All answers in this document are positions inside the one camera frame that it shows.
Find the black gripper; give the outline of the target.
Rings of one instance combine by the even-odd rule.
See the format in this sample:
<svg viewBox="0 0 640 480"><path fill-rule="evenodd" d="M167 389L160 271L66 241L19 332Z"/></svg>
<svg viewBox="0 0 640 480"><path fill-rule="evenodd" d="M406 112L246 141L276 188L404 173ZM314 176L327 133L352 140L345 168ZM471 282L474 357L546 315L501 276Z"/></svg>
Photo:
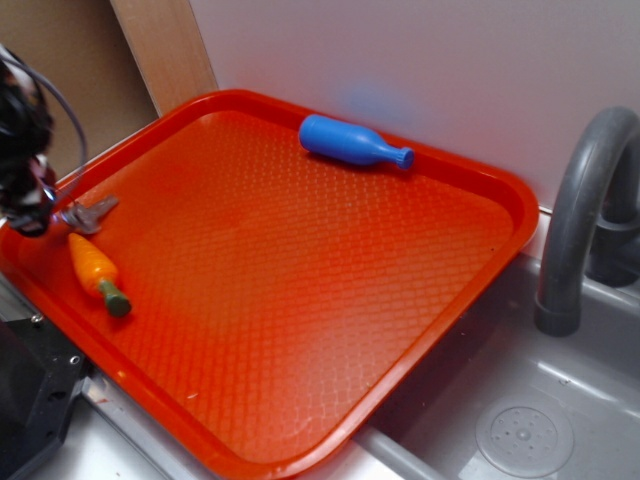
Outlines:
<svg viewBox="0 0 640 480"><path fill-rule="evenodd" d="M24 63L1 49L1 214L19 234L46 233L56 200L56 174L46 152L53 120Z"/></svg>

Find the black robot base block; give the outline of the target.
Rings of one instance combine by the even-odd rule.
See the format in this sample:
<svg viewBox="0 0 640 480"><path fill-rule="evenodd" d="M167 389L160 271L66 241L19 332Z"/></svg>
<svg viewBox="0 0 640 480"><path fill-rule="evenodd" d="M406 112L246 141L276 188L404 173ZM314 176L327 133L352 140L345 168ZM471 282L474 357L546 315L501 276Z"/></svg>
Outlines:
<svg viewBox="0 0 640 480"><path fill-rule="evenodd" d="M1 323L1 477L24 479L62 447L85 355L42 315Z"/></svg>

